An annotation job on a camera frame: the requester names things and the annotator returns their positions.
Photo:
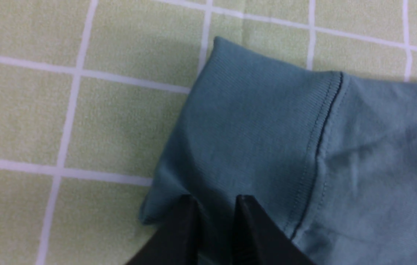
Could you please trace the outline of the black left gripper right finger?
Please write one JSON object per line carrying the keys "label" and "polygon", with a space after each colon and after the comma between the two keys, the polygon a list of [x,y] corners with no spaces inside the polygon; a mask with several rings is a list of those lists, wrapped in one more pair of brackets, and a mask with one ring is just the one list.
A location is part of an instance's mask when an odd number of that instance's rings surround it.
{"label": "black left gripper right finger", "polygon": [[312,265],[251,195],[236,198],[233,265]]}

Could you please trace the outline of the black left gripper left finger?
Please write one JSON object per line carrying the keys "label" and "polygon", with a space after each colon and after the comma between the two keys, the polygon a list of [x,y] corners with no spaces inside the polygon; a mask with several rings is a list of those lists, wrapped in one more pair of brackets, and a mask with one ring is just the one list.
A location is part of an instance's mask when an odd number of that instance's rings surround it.
{"label": "black left gripper left finger", "polygon": [[128,265],[196,265],[200,236],[197,201],[183,195],[166,217],[163,225]]}

